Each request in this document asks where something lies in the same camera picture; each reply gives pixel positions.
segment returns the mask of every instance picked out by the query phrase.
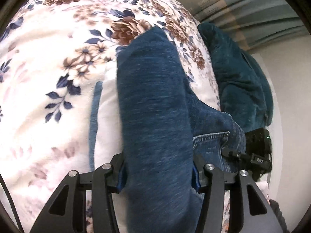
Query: floral bedsheet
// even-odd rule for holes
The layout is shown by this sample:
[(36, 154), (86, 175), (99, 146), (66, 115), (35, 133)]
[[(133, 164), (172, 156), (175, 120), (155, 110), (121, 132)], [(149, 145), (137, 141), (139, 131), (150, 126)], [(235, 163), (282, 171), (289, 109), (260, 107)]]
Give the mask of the floral bedsheet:
[[(70, 170), (88, 172), (121, 151), (116, 54), (152, 26), (176, 45), (199, 99), (219, 109), (197, 22), (175, 0), (28, 0), (0, 37), (0, 173), (25, 232)], [(97, 81), (103, 92), (91, 162)], [(11, 214), (2, 192), (0, 199)], [(120, 232), (126, 232), (124, 202), (115, 205)], [(87, 231), (92, 232), (89, 200)]]

